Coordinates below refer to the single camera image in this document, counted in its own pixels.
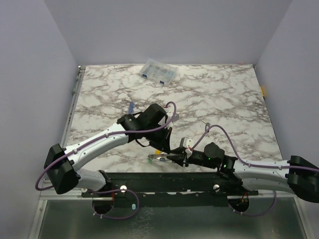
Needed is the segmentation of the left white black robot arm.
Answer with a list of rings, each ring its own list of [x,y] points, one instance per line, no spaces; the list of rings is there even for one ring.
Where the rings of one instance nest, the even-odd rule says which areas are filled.
[[[142,138],[148,140],[151,147],[169,153],[170,123],[175,115],[174,102],[168,102],[164,108],[153,103],[143,112],[123,115],[106,130],[80,143],[67,147],[55,144],[49,149],[43,173],[58,195],[74,188],[86,188],[98,196],[106,196],[111,188],[106,173],[83,167],[113,148]]]

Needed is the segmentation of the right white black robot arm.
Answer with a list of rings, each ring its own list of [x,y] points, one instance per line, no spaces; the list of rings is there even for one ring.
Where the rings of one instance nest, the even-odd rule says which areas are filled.
[[[235,195],[245,190],[270,190],[294,194],[304,201],[319,201],[319,169],[301,156],[292,155],[289,160],[259,163],[231,157],[215,143],[203,151],[184,148],[167,158],[180,166],[195,164],[217,169],[221,177],[230,180],[229,189]]]

